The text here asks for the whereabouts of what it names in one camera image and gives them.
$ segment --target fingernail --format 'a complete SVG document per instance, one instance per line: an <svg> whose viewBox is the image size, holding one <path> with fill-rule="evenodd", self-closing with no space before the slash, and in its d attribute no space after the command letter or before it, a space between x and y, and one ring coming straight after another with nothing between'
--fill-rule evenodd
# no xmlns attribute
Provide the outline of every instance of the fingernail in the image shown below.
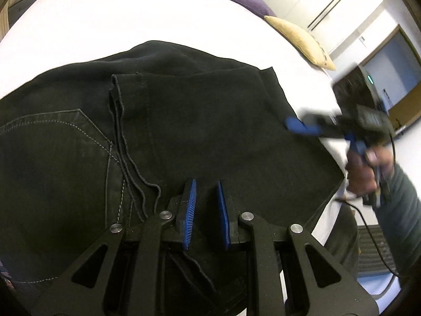
<svg viewBox="0 0 421 316"><path fill-rule="evenodd" d="M373 151L373 150L368 150L365 154L367 155L367 159L368 159L371 163L375 163L375 162L376 162L376 160L377 160L377 156L376 156L376 154L374 153L374 151Z"/></svg>

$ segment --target yellow pillow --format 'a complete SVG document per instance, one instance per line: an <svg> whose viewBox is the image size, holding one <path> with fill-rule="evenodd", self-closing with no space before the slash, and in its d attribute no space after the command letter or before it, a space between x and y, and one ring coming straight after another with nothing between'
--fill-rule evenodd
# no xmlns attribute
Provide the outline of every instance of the yellow pillow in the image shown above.
<svg viewBox="0 0 421 316"><path fill-rule="evenodd" d="M279 33L297 47L314 65L336 71L335 64L333 64L329 55L310 33L293 23L277 17L265 15L264 18Z"/></svg>

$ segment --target purple pillow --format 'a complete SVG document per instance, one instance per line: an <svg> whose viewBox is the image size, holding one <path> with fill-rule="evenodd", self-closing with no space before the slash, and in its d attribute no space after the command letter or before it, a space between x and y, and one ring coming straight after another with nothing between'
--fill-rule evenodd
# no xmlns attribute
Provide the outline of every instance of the purple pillow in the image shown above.
<svg viewBox="0 0 421 316"><path fill-rule="evenodd" d="M276 17L275 13L269 8L263 0L231 0L247 8L250 12L264 19L265 15Z"/></svg>

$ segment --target triangular cutout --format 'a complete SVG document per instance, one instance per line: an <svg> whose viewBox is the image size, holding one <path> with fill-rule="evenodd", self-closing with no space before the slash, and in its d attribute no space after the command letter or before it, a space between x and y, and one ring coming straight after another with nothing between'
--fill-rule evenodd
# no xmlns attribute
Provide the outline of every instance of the triangular cutout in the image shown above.
<svg viewBox="0 0 421 316"><path fill-rule="evenodd" d="M102 262L107 253L107 245L99 247L94 254L75 272L72 282L92 289L98 279Z"/></svg>
<svg viewBox="0 0 421 316"><path fill-rule="evenodd" d="M317 286L327 287L338 283L341 280L340 274L321 256L321 254L311 245L306 246L307 256L313 269Z"/></svg>

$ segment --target human hand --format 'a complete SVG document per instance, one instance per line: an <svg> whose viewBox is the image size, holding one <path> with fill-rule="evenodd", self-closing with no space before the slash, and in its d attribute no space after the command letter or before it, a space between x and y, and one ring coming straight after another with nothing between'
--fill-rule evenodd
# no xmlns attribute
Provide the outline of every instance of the human hand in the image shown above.
<svg viewBox="0 0 421 316"><path fill-rule="evenodd" d="M379 166L384 177L393 176L393 154L383 146L374 146L366 151L365 160L367 163L364 163L361 156L354 151L348 151L347 158L348 163L345 167L348 170L349 179L347 189L357 196L364 196L377 189L374 171L370 166Z"/></svg>

